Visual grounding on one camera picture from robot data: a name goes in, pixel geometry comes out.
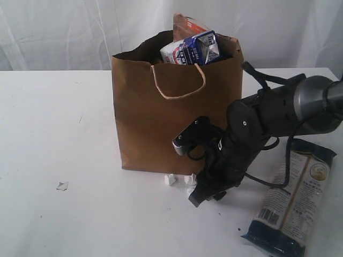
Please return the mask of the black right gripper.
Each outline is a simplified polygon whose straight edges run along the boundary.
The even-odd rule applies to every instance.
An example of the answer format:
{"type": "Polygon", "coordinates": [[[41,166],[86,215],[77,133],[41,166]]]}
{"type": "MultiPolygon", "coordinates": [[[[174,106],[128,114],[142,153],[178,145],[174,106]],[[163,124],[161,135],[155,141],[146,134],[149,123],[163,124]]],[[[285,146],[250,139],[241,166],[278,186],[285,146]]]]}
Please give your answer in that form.
{"type": "Polygon", "coordinates": [[[188,200],[198,208],[209,198],[219,198],[226,191],[240,185],[249,165],[257,156],[257,145],[248,146],[231,135],[210,144],[205,165],[197,176],[197,186],[188,200]]]}

